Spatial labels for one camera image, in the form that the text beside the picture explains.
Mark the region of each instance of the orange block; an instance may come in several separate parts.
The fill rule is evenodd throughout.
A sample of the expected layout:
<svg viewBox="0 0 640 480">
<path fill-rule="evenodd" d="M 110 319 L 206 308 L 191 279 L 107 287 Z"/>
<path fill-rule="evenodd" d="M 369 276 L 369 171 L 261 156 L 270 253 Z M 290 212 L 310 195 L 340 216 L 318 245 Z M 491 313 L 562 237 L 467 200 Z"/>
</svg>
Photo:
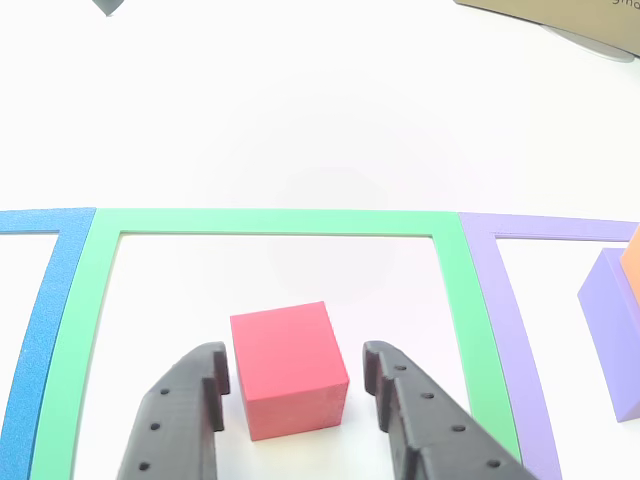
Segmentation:
<svg viewBox="0 0 640 480">
<path fill-rule="evenodd" d="M 627 280 L 631 284 L 636 301 L 640 303 L 640 228 L 633 235 L 629 246 L 622 254 L 620 262 Z"/>
</svg>

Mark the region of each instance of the foam block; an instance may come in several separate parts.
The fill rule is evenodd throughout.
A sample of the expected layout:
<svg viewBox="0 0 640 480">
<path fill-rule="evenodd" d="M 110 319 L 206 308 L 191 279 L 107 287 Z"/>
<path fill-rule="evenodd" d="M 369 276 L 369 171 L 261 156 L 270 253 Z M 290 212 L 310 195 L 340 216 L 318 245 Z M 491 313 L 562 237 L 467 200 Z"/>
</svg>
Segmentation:
<svg viewBox="0 0 640 480">
<path fill-rule="evenodd" d="M 640 308 L 623 252 L 603 249 L 578 293 L 619 422 L 640 417 Z"/>
<path fill-rule="evenodd" d="M 629 246 L 622 254 L 621 263 L 636 301 L 640 303 L 640 229 L 636 230 Z"/>
<path fill-rule="evenodd" d="M 231 317 L 252 440 L 334 427 L 349 377 L 323 302 Z"/>
</svg>

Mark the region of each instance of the purple block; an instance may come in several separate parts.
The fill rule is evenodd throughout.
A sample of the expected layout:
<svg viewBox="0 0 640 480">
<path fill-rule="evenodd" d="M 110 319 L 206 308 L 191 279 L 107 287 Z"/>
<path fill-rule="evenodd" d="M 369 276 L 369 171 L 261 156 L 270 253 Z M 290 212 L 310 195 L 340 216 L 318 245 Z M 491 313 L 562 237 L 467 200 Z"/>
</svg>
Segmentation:
<svg viewBox="0 0 640 480">
<path fill-rule="evenodd" d="M 561 480 L 551 420 L 518 302 L 496 239 L 628 242 L 637 223 L 580 218 L 461 213 L 502 362 L 522 463 L 540 480 Z"/>
<path fill-rule="evenodd" d="M 640 417 L 640 307 L 622 270 L 623 248 L 605 248 L 578 293 L 618 422 Z"/>
</svg>

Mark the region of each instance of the purple frame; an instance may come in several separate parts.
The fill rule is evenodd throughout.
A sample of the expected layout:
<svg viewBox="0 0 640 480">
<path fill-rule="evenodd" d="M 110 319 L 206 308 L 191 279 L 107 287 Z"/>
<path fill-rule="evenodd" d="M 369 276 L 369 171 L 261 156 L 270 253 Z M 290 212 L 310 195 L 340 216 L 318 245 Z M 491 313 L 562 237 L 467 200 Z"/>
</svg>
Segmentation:
<svg viewBox="0 0 640 480">
<path fill-rule="evenodd" d="M 476 213 L 460 213 L 460 220 L 496 339 L 523 464 L 540 480 L 560 480 L 562 473 L 542 385 L 496 240 L 627 242 L 638 224 Z"/>
</svg>

